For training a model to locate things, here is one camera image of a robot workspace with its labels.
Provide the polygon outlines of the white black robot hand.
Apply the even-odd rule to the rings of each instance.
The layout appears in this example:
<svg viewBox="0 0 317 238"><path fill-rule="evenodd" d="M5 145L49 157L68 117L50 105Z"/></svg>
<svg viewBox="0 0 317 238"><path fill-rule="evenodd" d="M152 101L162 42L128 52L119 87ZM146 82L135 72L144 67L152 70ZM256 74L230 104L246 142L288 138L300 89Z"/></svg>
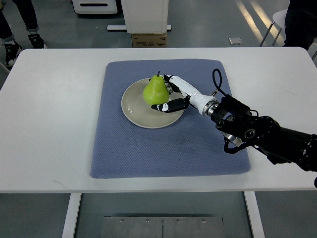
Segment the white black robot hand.
<svg viewBox="0 0 317 238"><path fill-rule="evenodd" d="M188 108L189 105L196 108L203 116L210 116L209 111L213 111L219 104L214 96L203 95L194 86L176 75L164 75L165 82L173 92L182 94L182 98L177 98L163 104L151 105L151 108L163 113L173 113Z"/></svg>

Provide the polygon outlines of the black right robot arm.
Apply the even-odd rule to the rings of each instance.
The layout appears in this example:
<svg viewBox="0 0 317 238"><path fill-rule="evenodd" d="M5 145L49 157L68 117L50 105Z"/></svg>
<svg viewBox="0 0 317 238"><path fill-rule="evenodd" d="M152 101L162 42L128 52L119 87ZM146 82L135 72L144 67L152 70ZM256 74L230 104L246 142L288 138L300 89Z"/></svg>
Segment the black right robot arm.
<svg viewBox="0 0 317 238"><path fill-rule="evenodd" d="M294 163L304 171L317 170L317 136L281 127L268 116L259 116L231 95L224 93L220 102L203 110L224 134L240 139L242 144L229 147L225 138L226 153L236 153L252 146L276 164Z"/></svg>

